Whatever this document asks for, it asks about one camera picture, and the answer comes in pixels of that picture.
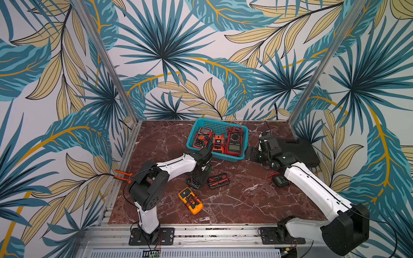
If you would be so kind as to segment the yellow multimeter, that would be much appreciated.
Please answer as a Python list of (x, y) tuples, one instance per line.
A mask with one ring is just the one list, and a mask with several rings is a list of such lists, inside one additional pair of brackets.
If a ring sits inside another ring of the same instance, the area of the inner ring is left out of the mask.
[(179, 192), (178, 197), (193, 215), (198, 214), (203, 209), (202, 202), (188, 187)]

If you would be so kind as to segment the orange clamp multimeter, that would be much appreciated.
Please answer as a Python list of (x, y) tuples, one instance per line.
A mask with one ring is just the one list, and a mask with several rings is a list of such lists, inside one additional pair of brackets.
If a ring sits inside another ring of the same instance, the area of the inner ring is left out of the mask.
[(212, 152), (224, 154), (225, 153), (225, 136), (224, 134), (215, 134)]

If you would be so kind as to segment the orange black multimeter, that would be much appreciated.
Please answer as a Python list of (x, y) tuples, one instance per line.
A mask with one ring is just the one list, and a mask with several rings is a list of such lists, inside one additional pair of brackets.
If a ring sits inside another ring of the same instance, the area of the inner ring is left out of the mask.
[(199, 131), (195, 134), (193, 147), (197, 149), (208, 147), (212, 137), (213, 131), (211, 129), (207, 127), (201, 127)]

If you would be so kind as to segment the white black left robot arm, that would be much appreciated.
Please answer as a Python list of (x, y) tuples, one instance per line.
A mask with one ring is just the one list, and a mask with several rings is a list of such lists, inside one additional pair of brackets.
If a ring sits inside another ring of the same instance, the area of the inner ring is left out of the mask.
[(185, 152), (173, 160), (157, 163), (148, 160), (144, 163), (130, 184), (129, 194), (138, 211), (139, 226), (145, 234), (152, 237), (159, 232), (157, 205), (168, 182), (188, 174), (189, 185), (195, 189), (200, 188), (209, 177), (212, 157), (212, 152), (204, 147), (198, 151)]

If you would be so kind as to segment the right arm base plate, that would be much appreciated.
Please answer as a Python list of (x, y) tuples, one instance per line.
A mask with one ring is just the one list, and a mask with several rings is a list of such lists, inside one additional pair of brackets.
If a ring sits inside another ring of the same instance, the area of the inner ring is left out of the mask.
[(295, 246), (306, 243), (304, 238), (294, 238), (282, 227), (260, 227), (258, 235), (261, 237), (263, 245)]

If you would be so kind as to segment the small black multimeter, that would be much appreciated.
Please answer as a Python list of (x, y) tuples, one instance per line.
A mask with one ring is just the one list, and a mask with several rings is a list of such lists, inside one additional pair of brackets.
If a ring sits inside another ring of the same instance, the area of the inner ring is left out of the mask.
[(283, 187), (288, 187), (290, 185), (290, 181), (287, 180), (283, 174), (276, 172), (268, 177), (271, 178), (272, 182), (278, 187), (278, 188), (283, 188)]

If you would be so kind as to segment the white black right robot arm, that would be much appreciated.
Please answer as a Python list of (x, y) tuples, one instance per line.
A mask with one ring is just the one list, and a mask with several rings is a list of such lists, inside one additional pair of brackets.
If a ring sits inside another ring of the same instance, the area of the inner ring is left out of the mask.
[(272, 181), (277, 187), (296, 185), (325, 216), (324, 221), (290, 216), (277, 223), (274, 233), (271, 228), (262, 227), (259, 233), (263, 244), (308, 239), (344, 256), (369, 239), (369, 210), (362, 204), (352, 204), (312, 172), (321, 162), (308, 140), (278, 139), (264, 133), (258, 147), (246, 149), (245, 159), (275, 171)]

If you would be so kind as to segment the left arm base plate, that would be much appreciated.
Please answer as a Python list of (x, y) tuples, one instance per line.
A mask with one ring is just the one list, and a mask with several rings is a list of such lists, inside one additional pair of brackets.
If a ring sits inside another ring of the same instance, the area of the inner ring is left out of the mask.
[(161, 227), (156, 229), (151, 234), (146, 233), (139, 227), (132, 229), (129, 246), (145, 246), (149, 245), (161, 245), (172, 246), (174, 242), (175, 228), (173, 227)]

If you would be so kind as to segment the green black multimeter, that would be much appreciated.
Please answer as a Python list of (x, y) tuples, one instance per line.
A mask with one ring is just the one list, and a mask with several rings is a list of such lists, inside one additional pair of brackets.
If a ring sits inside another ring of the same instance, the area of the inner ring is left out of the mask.
[(204, 167), (195, 169), (187, 177), (186, 184), (194, 189), (200, 189), (206, 184), (212, 168), (213, 167), (208, 164)]

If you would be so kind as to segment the red black large multimeter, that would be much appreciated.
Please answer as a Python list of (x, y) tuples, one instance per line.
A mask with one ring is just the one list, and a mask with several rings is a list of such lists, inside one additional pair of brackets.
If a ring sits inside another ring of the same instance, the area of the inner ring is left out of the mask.
[(240, 126), (227, 126), (227, 155), (239, 156), (243, 148), (243, 129)]

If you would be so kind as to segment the small black red tester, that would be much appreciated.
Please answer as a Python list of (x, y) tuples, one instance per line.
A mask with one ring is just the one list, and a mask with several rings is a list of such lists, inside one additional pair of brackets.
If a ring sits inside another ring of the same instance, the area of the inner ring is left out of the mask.
[(230, 184), (230, 179), (228, 174), (226, 173), (211, 176), (208, 178), (209, 189), (216, 189), (222, 186), (226, 186), (228, 184)]

